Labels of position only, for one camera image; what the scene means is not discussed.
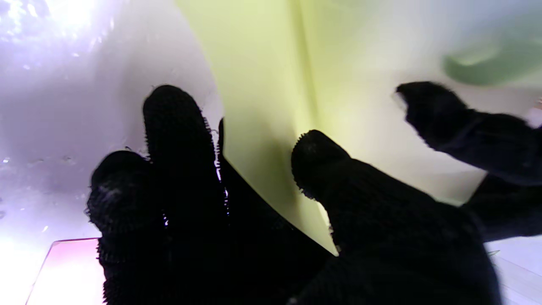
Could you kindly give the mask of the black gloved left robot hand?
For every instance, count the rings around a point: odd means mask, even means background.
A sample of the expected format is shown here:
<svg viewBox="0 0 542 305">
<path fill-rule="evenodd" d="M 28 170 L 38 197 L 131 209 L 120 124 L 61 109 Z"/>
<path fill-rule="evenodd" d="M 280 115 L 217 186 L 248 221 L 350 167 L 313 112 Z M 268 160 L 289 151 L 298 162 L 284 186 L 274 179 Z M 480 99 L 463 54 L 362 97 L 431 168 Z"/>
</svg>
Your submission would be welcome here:
<svg viewBox="0 0 542 305">
<path fill-rule="evenodd" d="M 406 121 L 428 147 L 486 171 L 461 205 L 484 241 L 541 234 L 541 128 L 469 108 L 437 83 L 403 83 L 395 91 L 406 105 Z"/>
</svg>

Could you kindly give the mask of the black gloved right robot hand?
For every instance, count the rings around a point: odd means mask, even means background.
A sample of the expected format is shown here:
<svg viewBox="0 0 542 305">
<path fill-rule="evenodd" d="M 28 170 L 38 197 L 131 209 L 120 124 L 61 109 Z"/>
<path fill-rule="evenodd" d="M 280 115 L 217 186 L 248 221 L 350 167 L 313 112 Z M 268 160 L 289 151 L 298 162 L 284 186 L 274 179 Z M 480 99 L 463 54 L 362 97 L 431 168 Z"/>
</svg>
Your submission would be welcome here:
<svg viewBox="0 0 542 305">
<path fill-rule="evenodd" d="M 501 305 L 468 213 L 351 158 L 317 130 L 292 157 L 327 212 L 338 255 L 286 220 L 225 162 L 192 96 L 143 103 L 149 158 L 114 151 L 91 176 L 107 305 Z"/>
</svg>

